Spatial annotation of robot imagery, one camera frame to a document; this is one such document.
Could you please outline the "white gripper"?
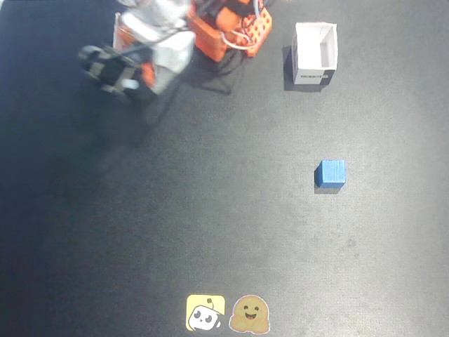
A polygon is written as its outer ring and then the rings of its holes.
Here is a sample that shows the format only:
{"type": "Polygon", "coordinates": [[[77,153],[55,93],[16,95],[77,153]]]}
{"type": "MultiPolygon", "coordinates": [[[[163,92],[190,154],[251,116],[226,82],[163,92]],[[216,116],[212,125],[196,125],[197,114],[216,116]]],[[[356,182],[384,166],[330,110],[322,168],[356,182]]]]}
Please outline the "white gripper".
{"type": "Polygon", "coordinates": [[[152,46],[152,63],[141,64],[142,79],[155,94],[162,93],[189,64],[196,35],[183,31],[152,46]]]}

